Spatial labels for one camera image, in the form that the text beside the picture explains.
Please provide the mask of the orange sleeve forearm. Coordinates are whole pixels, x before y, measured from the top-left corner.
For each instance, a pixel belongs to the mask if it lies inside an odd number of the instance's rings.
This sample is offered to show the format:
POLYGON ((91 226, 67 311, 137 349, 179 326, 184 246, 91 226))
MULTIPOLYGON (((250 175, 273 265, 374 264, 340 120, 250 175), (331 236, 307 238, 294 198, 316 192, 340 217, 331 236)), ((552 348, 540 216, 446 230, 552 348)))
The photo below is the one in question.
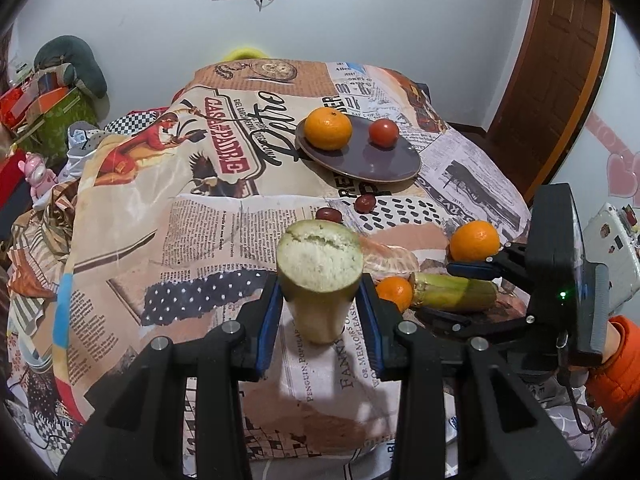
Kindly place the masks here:
POLYGON ((617 315, 608 321, 603 362, 592 368, 586 390, 614 427, 639 399, 639 326, 617 315))

